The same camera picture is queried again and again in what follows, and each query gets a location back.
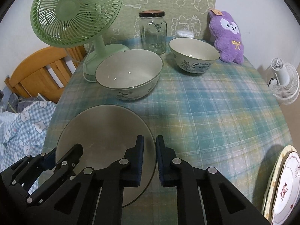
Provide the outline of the glass jar dark lid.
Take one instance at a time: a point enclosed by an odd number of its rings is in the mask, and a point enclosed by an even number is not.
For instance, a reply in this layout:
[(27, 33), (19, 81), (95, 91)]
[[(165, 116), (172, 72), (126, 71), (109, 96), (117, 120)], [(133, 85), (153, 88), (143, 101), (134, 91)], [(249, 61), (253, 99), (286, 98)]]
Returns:
[(167, 23), (162, 10), (146, 10), (139, 13), (139, 29), (142, 48), (158, 55), (166, 52)]

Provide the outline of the purple plush bunny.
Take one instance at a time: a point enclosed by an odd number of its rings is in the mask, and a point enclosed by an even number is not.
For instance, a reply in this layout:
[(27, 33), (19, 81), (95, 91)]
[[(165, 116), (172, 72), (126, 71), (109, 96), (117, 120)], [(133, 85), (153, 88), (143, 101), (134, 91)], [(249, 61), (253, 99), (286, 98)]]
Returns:
[(238, 25), (226, 11), (211, 9), (208, 13), (211, 18), (209, 30), (220, 60), (241, 65), (244, 62), (244, 45)]

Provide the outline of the green desk fan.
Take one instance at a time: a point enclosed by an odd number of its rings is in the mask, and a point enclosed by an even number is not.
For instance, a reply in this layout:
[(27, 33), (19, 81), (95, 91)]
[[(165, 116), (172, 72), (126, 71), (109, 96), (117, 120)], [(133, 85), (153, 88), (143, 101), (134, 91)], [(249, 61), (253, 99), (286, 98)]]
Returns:
[(72, 48), (91, 43), (83, 61), (83, 77), (96, 81), (96, 70), (109, 56), (128, 50), (123, 44), (105, 45), (102, 34), (115, 21), (123, 0), (34, 0), (31, 27), (44, 43)]

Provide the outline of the green cartoon wall mat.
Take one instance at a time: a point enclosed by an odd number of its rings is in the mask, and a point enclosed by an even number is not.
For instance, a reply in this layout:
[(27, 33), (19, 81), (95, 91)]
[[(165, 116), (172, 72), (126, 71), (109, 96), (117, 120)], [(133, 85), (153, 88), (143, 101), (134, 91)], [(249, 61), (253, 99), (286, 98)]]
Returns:
[(162, 10), (167, 23), (168, 36), (178, 30), (192, 31), (197, 39), (208, 40), (209, 10), (216, 0), (123, 0), (117, 19), (103, 34), (106, 44), (139, 38), (139, 13), (147, 10)]

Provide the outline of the yellow floral plate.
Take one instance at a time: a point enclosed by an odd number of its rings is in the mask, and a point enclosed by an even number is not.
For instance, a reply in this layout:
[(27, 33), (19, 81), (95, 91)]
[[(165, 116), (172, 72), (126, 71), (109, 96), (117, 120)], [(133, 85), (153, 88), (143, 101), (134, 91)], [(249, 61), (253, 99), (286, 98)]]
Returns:
[(292, 151), (297, 153), (297, 150), (292, 145), (288, 145), (283, 148), (283, 150), (280, 152), (280, 154), (277, 158), (277, 161), (274, 165), (274, 168), (271, 172), (271, 175), (270, 175), (268, 183), (267, 183), (266, 191), (265, 191), (265, 194), (263, 197), (261, 213), (269, 222), (271, 222), (271, 219), (272, 219), (271, 210), (272, 210), (273, 202), (275, 199), (275, 193), (277, 190), (278, 180), (279, 180), (280, 174), (282, 172), (284, 162), (285, 162), (287, 156)]

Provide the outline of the cream ceramic bowl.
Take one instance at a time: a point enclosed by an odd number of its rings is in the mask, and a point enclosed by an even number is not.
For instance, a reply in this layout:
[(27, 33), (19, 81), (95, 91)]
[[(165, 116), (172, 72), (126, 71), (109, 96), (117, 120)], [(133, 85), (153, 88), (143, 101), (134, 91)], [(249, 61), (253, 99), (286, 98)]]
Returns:
[(144, 137), (141, 183), (138, 188), (124, 188), (123, 205), (135, 202), (147, 189), (156, 168), (154, 137), (147, 124), (133, 111), (116, 105), (91, 107), (75, 116), (62, 131), (57, 146), (59, 161), (76, 143), (83, 147), (83, 155), (74, 168), (79, 174), (86, 167), (107, 168), (124, 157), (135, 146), (138, 135)]
[(220, 57), (214, 46), (193, 38), (172, 39), (169, 48), (177, 66), (191, 74), (205, 73)]
[(99, 64), (96, 81), (115, 98), (133, 101), (145, 97), (156, 86), (163, 60), (154, 52), (130, 49), (115, 53)]

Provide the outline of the blue checkered bedding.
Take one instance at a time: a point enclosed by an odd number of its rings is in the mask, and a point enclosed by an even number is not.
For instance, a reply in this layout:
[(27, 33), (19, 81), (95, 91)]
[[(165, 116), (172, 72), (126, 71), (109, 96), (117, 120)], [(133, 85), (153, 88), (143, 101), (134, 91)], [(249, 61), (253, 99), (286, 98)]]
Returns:
[(56, 103), (36, 100), (20, 113), (1, 111), (1, 171), (42, 152)]

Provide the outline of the green plaid tablecloth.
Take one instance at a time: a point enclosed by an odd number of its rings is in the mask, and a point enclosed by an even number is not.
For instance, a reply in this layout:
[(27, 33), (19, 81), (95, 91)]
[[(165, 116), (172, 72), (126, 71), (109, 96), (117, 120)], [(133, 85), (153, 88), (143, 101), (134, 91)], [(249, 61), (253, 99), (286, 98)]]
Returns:
[(181, 70), (173, 55), (153, 90), (112, 95), (87, 82), (78, 68), (52, 116), (44, 150), (56, 147), (66, 124), (93, 106), (119, 105), (138, 114), (153, 136), (162, 135), (176, 155), (194, 167), (216, 167), (257, 208), (282, 149), (292, 138), (281, 108), (252, 64), (216, 61), (202, 75)]

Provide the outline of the cotton swab container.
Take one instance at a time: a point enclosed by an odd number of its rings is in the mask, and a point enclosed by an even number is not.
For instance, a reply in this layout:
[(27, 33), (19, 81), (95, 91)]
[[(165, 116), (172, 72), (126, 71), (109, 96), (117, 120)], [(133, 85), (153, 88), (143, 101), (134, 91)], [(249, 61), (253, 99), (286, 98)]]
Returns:
[(176, 38), (194, 38), (194, 33), (192, 31), (188, 30), (177, 30), (175, 32), (175, 37)]

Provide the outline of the white plate red flower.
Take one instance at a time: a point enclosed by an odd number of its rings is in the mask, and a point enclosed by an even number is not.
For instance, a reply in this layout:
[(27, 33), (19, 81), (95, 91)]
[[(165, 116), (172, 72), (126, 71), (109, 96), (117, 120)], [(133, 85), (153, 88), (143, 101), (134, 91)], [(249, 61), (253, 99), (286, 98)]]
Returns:
[(271, 224), (284, 224), (299, 197), (299, 155), (292, 151), (284, 162), (274, 200)]

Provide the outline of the white standing fan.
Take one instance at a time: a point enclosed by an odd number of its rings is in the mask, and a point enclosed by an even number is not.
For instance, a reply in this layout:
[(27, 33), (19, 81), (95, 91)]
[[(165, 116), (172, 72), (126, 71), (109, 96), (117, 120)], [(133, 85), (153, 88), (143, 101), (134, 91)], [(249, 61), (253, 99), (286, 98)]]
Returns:
[(268, 69), (267, 83), (279, 105), (290, 105), (299, 96), (299, 74), (289, 62), (276, 57)]

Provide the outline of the wooden bed headboard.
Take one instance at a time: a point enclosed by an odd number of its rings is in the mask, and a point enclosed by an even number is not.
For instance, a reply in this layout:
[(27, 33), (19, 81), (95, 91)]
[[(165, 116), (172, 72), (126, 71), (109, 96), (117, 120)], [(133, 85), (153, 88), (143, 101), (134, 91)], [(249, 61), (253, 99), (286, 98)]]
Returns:
[(29, 98), (41, 94), (57, 103), (72, 77), (65, 61), (67, 56), (77, 68), (85, 58), (86, 50), (83, 46), (43, 48), (22, 61), (4, 82), (18, 96)]

